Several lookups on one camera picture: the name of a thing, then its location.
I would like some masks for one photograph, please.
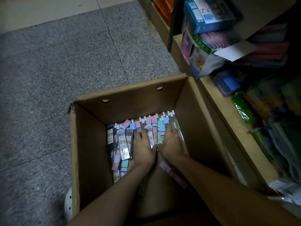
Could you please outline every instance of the person's left hand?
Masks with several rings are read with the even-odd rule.
[[[150,170],[155,162],[156,152],[157,145],[155,144],[151,148],[147,129],[135,134],[133,156],[136,166],[142,166]]]

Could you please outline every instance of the wooden shelf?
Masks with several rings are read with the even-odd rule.
[[[180,45],[182,34],[176,35],[173,38],[171,54],[183,73],[192,76],[189,65],[183,58]],[[228,127],[229,132],[237,142],[243,155],[250,162],[252,168],[265,183],[269,184],[278,178],[278,174],[274,167],[269,163],[257,142],[250,133],[250,127],[243,122],[236,108],[234,107],[231,96],[224,98],[219,90],[215,87],[210,77],[201,78],[198,84],[204,90],[209,100],[220,114],[220,117]]]
[[[139,2],[167,47],[170,27],[165,23],[165,20],[161,17],[154,3],[147,2],[146,0],[139,0]]]

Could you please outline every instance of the orange package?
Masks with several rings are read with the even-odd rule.
[[[153,0],[153,2],[155,3],[155,6],[158,8],[162,17],[166,21],[166,24],[170,26],[171,19],[172,19],[172,12],[168,9],[168,7],[165,5],[165,3],[162,0]]]
[[[167,8],[169,9],[170,12],[173,11],[173,6],[175,4],[175,0],[163,0]]]

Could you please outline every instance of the hand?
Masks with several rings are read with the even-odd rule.
[[[156,159],[157,145],[151,148],[148,139],[148,130],[137,132],[134,138],[134,162],[136,166],[146,167],[150,170]]]
[[[179,156],[185,156],[182,141],[178,135],[177,129],[171,129],[169,124],[165,124],[166,130],[163,140],[163,145],[158,147],[158,151],[161,152],[164,158],[166,158],[171,164]]]

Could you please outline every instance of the blue box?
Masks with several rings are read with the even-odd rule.
[[[243,17],[230,0],[188,0],[184,13],[194,34],[229,29]]]
[[[241,70],[225,70],[219,72],[214,78],[213,83],[221,92],[223,97],[236,92],[245,86],[250,86],[258,80],[258,77],[243,73]]]

